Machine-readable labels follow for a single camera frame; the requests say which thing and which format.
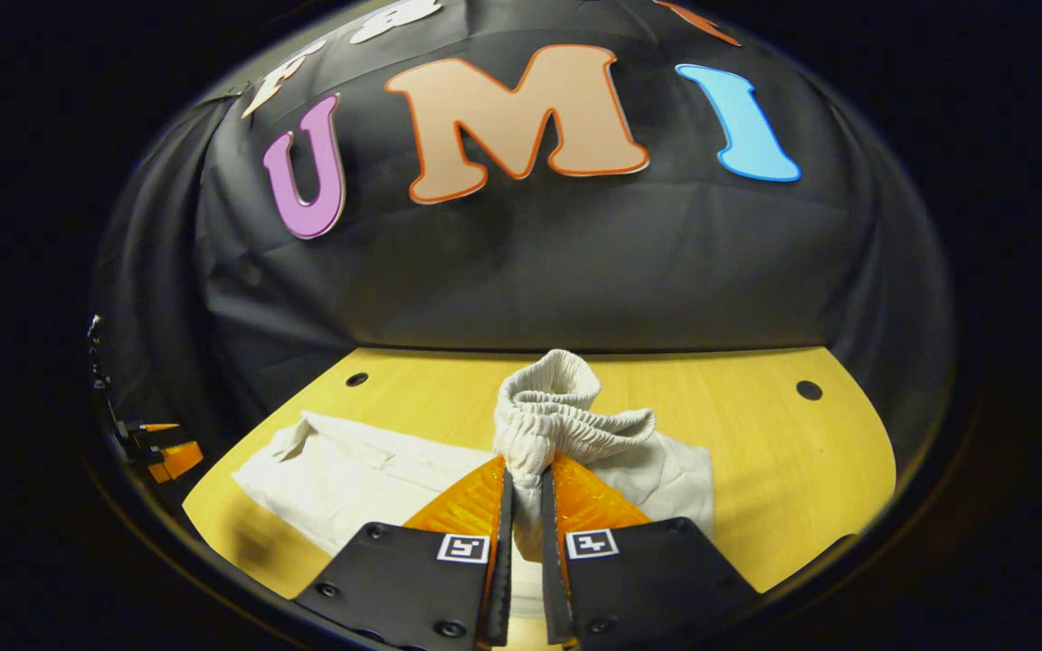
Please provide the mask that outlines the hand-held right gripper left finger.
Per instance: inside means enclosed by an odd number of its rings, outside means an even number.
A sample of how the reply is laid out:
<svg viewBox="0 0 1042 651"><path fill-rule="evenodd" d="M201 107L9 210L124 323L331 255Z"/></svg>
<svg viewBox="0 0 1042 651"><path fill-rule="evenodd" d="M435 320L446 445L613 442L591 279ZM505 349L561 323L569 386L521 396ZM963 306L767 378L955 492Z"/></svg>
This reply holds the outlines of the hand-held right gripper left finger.
<svg viewBox="0 0 1042 651"><path fill-rule="evenodd" d="M513 479L494 457L401 526L369 522L295 600L398 650L488 650L508 639Z"/></svg>

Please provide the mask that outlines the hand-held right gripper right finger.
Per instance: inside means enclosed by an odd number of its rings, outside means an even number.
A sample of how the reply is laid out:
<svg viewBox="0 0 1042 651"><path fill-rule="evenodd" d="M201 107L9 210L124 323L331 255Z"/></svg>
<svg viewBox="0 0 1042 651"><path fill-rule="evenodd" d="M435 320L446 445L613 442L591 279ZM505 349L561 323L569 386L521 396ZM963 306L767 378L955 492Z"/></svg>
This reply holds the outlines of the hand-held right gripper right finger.
<svg viewBox="0 0 1042 651"><path fill-rule="evenodd" d="M694 520L654 520L567 455L541 476L547 639L566 650L690 650L760 593Z"/></svg>

